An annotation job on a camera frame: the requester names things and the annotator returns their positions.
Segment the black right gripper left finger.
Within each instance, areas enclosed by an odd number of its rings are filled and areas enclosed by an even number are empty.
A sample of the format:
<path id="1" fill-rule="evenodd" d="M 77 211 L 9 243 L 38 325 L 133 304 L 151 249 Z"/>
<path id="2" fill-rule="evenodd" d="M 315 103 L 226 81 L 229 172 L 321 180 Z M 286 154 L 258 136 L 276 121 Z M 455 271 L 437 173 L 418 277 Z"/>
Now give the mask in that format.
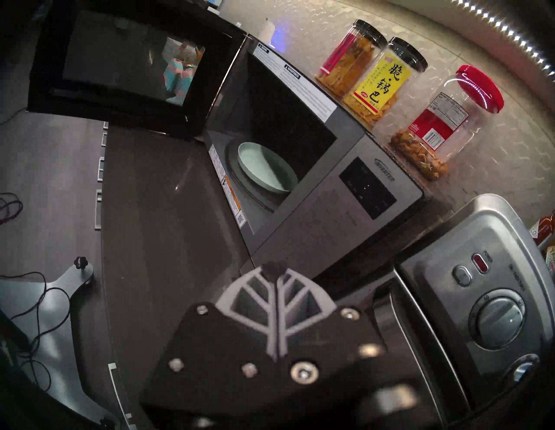
<path id="1" fill-rule="evenodd" d="M 152 424 L 281 424 L 281 265 L 185 313 L 141 393 Z"/>

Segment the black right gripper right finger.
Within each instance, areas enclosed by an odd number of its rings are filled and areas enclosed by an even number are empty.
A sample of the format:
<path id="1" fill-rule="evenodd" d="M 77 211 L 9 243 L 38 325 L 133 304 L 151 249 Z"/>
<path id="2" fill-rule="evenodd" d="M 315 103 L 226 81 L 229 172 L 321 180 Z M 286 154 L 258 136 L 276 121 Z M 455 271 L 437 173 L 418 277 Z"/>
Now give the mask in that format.
<path id="1" fill-rule="evenodd" d="M 356 305 L 338 306 L 320 286 L 276 266 L 277 347 L 286 393 L 277 416 L 358 416 L 386 382 L 386 346 Z"/>

